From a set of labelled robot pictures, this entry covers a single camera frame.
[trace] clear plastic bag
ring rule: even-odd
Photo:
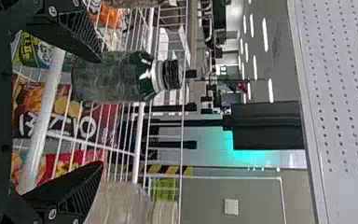
[[[81,101],[142,102],[157,95],[150,78],[154,58],[144,51],[104,52],[101,63],[76,58],[72,68],[73,92]]]
[[[85,223],[151,224],[153,206],[137,185],[101,183]]]

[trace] pegboard wall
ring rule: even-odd
[[[358,0],[291,0],[319,223],[358,223]]]

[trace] snack bag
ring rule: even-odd
[[[53,46],[40,40],[39,38],[21,31],[13,58],[13,65],[27,66],[33,68],[48,69],[51,63]],[[62,71],[71,71],[71,61],[74,55],[66,53]]]

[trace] colorful product packaging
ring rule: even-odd
[[[28,82],[21,85],[13,98],[13,138],[31,138],[37,116],[40,114],[44,83]],[[105,144],[112,139],[117,105],[100,103],[80,103],[70,100],[71,86],[59,85],[50,124],[48,137],[58,138],[62,133],[68,137]]]
[[[12,61],[13,65],[43,69],[49,68],[53,46],[24,31],[21,31],[18,42]],[[62,67],[63,72],[71,71],[71,61],[73,58],[73,54],[68,52],[65,54]]]
[[[74,152],[73,165],[72,170],[78,168],[83,165],[83,157],[85,156],[85,164],[94,161],[94,153],[96,161],[103,161],[103,150],[97,149],[88,149],[84,150],[76,150]],[[28,155],[28,150],[13,150],[11,157],[11,173],[10,179],[16,190],[19,190],[19,184],[22,177],[22,171],[25,170],[26,158]],[[71,153],[62,153],[59,155],[58,162],[56,165],[55,176],[57,178],[59,176],[65,175],[69,172],[70,162],[71,162]],[[56,154],[44,154],[39,163],[38,175],[36,179],[37,186],[40,186],[44,183],[49,182],[51,180],[51,176],[53,174],[54,162],[55,162]]]

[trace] wire rack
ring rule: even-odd
[[[145,50],[159,60],[178,59],[183,71],[189,67],[186,0],[166,1],[158,8],[134,9],[109,8],[103,3],[95,6],[92,0],[83,3],[92,14],[97,35],[103,41],[102,51]],[[176,11],[174,16],[167,13],[170,10]],[[176,18],[178,22],[168,24],[167,20],[171,18]],[[18,39],[12,43],[12,52],[19,45]],[[75,102],[71,98],[70,74],[62,72],[64,57],[64,51],[53,49],[49,69],[23,65],[13,68],[13,72],[18,74],[13,79],[13,95],[25,83],[44,83],[39,113],[23,115],[28,119],[21,120],[22,136],[13,141],[17,154],[28,152],[26,159],[20,162],[26,165],[19,174],[19,193],[43,183],[41,178],[49,181],[88,162],[104,161],[103,181],[137,183],[151,199],[176,201],[181,211],[182,174],[186,172],[182,156],[185,104],[188,100],[185,74],[181,90],[161,93],[154,102],[147,103],[149,107],[146,111],[145,103]],[[65,97],[58,99],[56,90],[64,88],[67,92]],[[175,96],[167,100],[164,95]],[[59,100],[63,106],[60,112],[56,108]],[[182,105],[182,112],[170,115],[182,121],[180,136],[153,133],[150,128],[152,118],[163,115],[152,113],[153,105],[178,103]],[[180,141],[181,147],[174,149],[180,150],[180,156],[175,166],[169,167],[171,173],[151,173],[150,167],[157,163],[160,166],[169,165],[158,159],[160,148],[149,147],[150,142],[162,139]],[[49,162],[52,165],[49,171],[41,168]],[[170,190],[173,196],[161,196],[162,190]]]

